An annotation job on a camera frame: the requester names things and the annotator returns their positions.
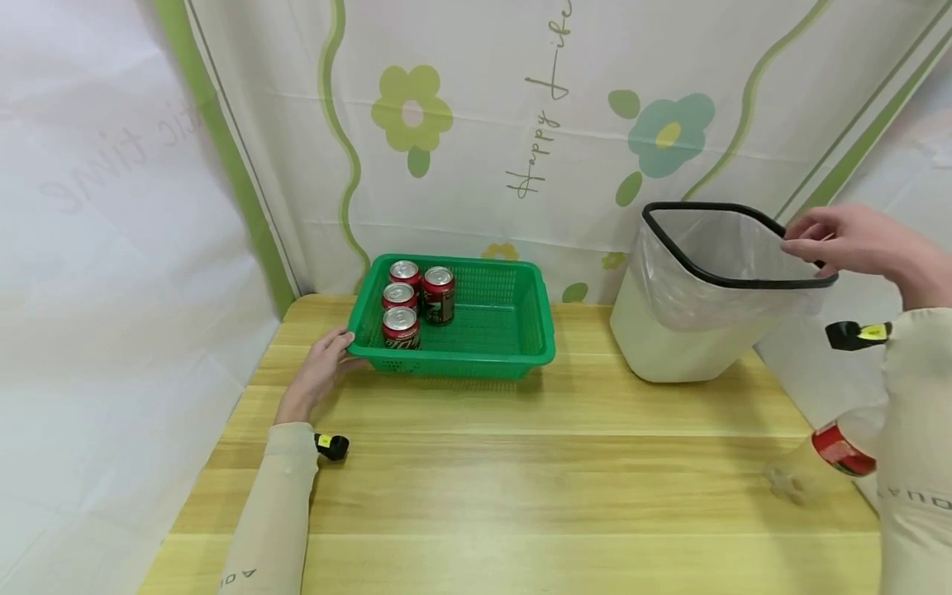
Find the yellow flower center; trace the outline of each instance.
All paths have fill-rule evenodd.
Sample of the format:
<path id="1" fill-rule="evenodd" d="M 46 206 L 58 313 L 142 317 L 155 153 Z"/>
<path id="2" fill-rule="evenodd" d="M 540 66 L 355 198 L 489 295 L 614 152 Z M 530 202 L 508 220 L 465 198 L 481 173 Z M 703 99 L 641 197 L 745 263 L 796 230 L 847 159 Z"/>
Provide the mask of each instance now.
<path id="1" fill-rule="evenodd" d="M 407 126 L 411 128 L 418 127 L 423 124 L 423 108 L 420 107 L 420 104 L 411 99 L 404 103 L 401 117 L 403 117 L 404 124 Z"/>
<path id="2" fill-rule="evenodd" d="M 679 136 L 681 136 L 681 125 L 672 122 L 662 128 L 661 132 L 658 132 L 658 136 L 655 137 L 655 145 L 658 146 L 658 149 L 667 149 L 678 142 Z"/>

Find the red soda can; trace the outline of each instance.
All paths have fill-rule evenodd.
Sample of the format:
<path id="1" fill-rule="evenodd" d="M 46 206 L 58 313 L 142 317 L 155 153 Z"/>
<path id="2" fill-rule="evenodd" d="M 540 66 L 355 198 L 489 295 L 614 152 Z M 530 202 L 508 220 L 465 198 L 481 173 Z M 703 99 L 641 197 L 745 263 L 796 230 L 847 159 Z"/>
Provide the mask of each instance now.
<path id="1" fill-rule="evenodd" d="M 406 283 L 419 295 L 423 289 L 420 268 L 411 260 L 398 260 L 390 265 L 390 283 Z"/>
<path id="2" fill-rule="evenodd" d="M 384 347 L 387 349 L 419 349 L 420 321 L 416 312 L 398 306 L 384 312 Z"/>
<path id="3" fill-rule="evenodd" d="M 416 291 L 406 283 L 391 283 L 384 288 L 384 297 L 381 299 L 384 310 L 392 307 L 409 307 L 414 312 L 417 310 Z"/>
<path id="4" fill-rule="evenodd" d="M 426 321 L 447 325 L 456 309 L 456 278 L 446 267 L 433 267 L 423 276 L 423 310 Z"/>

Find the white backdrop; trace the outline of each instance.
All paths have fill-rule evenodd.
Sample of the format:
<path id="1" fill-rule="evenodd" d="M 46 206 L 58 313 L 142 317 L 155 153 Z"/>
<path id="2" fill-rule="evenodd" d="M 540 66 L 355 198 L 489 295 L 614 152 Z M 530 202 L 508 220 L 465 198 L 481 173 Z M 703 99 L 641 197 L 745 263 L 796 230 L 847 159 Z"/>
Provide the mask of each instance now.
<path id="1" fill-rule="evenodd" d="M 603 303 L 641 205 L 795 210 L 952 28 L 944 0 L 189 4 L 302 289 L 407 251 Z"/>
<path id="2" fill-rule="evenodd" d="M 925 80 L 838 202 L 883 210 L 952 250 L 950 194 L 952 53 Z M 899 293 L 885 280 L 841 273 L 820 316 L 785 320 L 758 351 L 807 420 L 822 426 L 852 407 L 886 399 L 883 350 L 833 351 L 823 327 L 841 320 L 885 322 L 901 310 Z M 875 478 L 861 486 L 875 505 Z"/>
<path id="3" fill-rule="evenodd" d="M 128 595 L 277 325 L 151 4 L 0 22 L 0 593 Z"/>

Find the human hand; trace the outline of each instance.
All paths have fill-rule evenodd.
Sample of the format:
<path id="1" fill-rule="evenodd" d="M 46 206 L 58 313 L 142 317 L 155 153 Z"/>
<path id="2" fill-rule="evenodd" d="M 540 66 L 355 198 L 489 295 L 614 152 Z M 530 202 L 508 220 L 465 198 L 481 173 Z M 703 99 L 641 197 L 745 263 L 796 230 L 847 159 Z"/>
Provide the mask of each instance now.
<path id="1" fill-rule="evenodd" d="M 917 231 L 863 205 L 812 208 L 786 232 L 783 251 L 895 283 L 906 309 L 952 306 L 952 257 Z"/>
<path id="2" fill-rule="evenodd" d="M 366 360 L 354 359 L 346 349 L 354 340 L 347 326 L 332 328 L 311 346 L 278 405 L 274 424 L 308 422 L 310 413 L 324 399 L 342 375 Z"/>

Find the wooden table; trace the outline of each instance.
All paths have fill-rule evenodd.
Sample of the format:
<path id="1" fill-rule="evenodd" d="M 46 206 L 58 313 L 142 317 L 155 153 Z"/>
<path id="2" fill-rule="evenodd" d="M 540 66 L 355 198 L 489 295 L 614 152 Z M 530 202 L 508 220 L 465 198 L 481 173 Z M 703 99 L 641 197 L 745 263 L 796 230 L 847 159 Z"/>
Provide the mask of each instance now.
<path id="1" fill-rule="evenodd" d="M 140 593 L 213 593 L 278 399 L 351 298 L 288 312 Z M 876 592 L 879 537 L 859 493 L 808 511 L 764 462 L 808 426 L 751 353 L 720 379 L 652 386 L 607 307 L 554 308 L 555 361 L 515 386 L 350 377 L 322 432 L 305 593 L 792 595 Z"/>

